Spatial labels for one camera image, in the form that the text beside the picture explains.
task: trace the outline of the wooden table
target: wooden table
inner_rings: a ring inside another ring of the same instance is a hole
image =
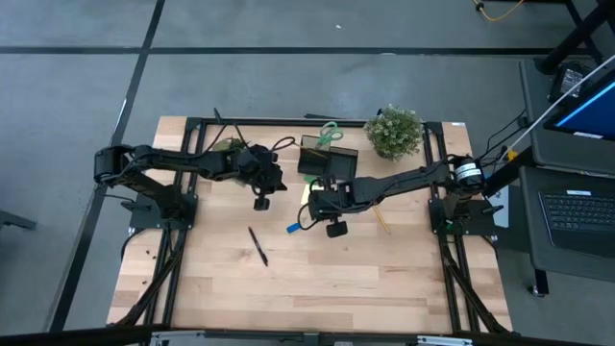
[[[160,119],[154,146],[180,150],[185,117]],[[447,151],[470,153],[462,123],[444,123]],[[206,147],[219,131],[208,126]],[[246,140],[271,147],[283,136],[318,135],[316,127],[241,126]],[[344,129],[337,146],[358,149],[357,176],[384,177],[425,165],[421,151],[399,162],[373,151],[359,128]],[[235,136],[228,127],[221,137]],[[195,225],[188,233],[172,326],[193,329],[365,333],[451,332],[442,264],[431,233],[428,189],[388,198],[379,205],[388,235],[372,210],[344,215],[349,233],[328,238],[325,223],[289,235],[306,183],[297,172],[299,149],[279,152],[288,191],[270,195],[268,211],[253,210],[248,187],[199,178]],[[149,171],[163,184],[173,172]],[[265,267],[248,233],[251,226],[269,258]],[[109,322],[121,318],[143,293],[155,267],[160,230],[136,236],[126,249]],[[480,237],[465,237],[474,289],[510,328],[500,273],[492,248]],[[157,316],[165,287],[159,296]],[[467,329],[463,294],[457,288]]]

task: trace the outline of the gray floor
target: gray floor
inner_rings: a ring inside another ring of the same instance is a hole
[[[583,15],[595,6],[577,4]],[[140,46],[154,5],[0,0],[0,45]],[[488,4],[488,10],[509,6]],[[573,25],[565,7],[544,4],[524,5],[491,24],[471,0],[167,0],[154,45],[550,47]],[[608,28],[595,34],[605,55],[615,52],[614,39]],[[161,115],[211,115],[213,107],[227,116],[367,118],[392,103],[425,120],[466,122],[479,153],[486,137],[523,109],[517,61],[151,56],[125,142],[151,142]],[[92,154],[109,143],[135,62],[135,56],[0,55],[0,209],[38,221],[34,232],[0,233],[0,334],[44,328],[93,188]],[[104,325],[129,216],[117,201],[105,202],[67,328]],[[612,344],[615,284],[550,273],[553,294],[537,300],[525,292],[527,256],[502,252],[500,266],[515,330]]]

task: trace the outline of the black pen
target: black pen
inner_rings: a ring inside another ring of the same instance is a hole
[[[250,231],[250,235],[252,236],[252,240],[254,241],[254,244],[257,245],[257,250],[258,250],[258,253],[260,254],[260,257],[262,258],[262,262],[265,263],[265,266],[269,266],[267,257],[262,252],[262,249],[260,249],[260,245],[258,244],[257,236],[254,235],[254,231],[252,231],[252,227],[248,227],[248,231]]]

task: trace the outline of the potted plant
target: potted plant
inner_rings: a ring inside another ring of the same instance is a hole
[[[379,110],[378,115],[363,127],[376,153],[392,161],[419,152],[422,129],[415,111],[392,105]]]

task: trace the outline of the scissors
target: scissors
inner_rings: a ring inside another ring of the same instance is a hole
[[[316,149],[320,149],[321,146],[330,144],[334,140],[339,140],[344,137],[344,133],[337,128],[337,123],[330,121],[323,125],[320,129],[320,138],[316,144]]]

